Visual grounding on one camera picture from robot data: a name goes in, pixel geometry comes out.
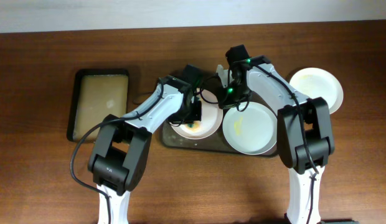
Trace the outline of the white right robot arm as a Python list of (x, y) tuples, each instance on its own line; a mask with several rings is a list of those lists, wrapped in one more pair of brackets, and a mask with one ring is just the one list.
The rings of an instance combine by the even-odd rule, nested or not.
[(252, 93), (276, 114), (276, 149), (289, 172), (290, 223), (321, 223), (319, 192), (329, 156), (335, 150), (326, 100), (310, 98), (293, 88), (264, 55), (249, 56), (244, 45), (225, 54), (228, 70), (219, 75), (224, 86), (217, 93), (221, 109), (242, 111)]

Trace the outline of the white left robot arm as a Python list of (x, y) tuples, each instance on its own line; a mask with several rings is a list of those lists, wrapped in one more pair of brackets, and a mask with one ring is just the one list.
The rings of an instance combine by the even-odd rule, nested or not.
[(159, 80), (154, 93), (121, 117), (108, 115), (98, 127), (88, 170), (100, 195), (99, 223), (127, 223), (130, 193), (139, 184), (153, 133), (168, 121), (182, 125), (201, 119), (196, 92), (202, 71), (186, 65), (178, 77)]

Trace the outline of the pink plate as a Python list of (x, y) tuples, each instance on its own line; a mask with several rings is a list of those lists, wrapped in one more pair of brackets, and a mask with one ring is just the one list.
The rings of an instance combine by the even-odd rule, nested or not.
[(172, 125), (171, 128), (180, 136), (187, 139), (203, 139), (212, 135), (220, 127), (223, 119), (224, 112), (218, 105), (207, 103), (199, 95), (198, 98), (202, 102), (202, 119), (195, 121), (197, 123), (196, 128), (190, 129), (186, 124), (182, 124), (178, 127)]

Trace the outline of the cream white plate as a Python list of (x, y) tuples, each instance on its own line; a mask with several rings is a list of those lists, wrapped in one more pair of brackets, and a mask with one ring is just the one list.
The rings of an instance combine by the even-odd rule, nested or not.
[(310, 98), (325, 99), (331, 114), (342, 105), (344, 99), (342, 85), (333, 74), (321, 68), (301, 69), (291, 77), (289, 84)]

